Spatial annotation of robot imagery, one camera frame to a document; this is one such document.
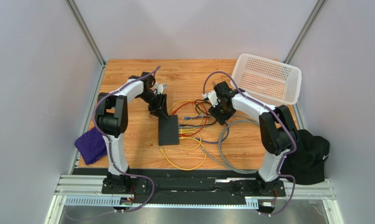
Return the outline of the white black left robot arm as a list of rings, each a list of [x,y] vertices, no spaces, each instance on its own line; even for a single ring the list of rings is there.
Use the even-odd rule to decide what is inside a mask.
[[[167,111],[166,84],[159,84],[155,71],[131,76],[127,82],[110,93],[101,93],[94,111],[95,128],[103,135],[107,144],[109,168],[107,185],[131,185],[129,165],[125,158],[124,133],[128,127],[128,103],[140,98],[148,104],[151,115],[159,119],[159,128],[171,123]]]

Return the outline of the black network switch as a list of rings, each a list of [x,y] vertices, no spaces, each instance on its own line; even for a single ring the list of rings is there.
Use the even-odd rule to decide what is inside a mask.
[[[158,144],[160,146],[179,144],[178,115],[170,115],[167,119],[159,118]]]

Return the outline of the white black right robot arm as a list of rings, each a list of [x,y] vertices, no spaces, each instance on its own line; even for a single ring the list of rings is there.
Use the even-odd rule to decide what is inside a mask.
[[[284,159],[297,148],[298,133],[288,107],[266,104],[240,88],[231,89],[226,82],[217,84],[202,97],[211,104],[209,113],[220,125],[237,111],[249,115],[259,124],[266,153],[257,176],[263,183],[279,179]]]

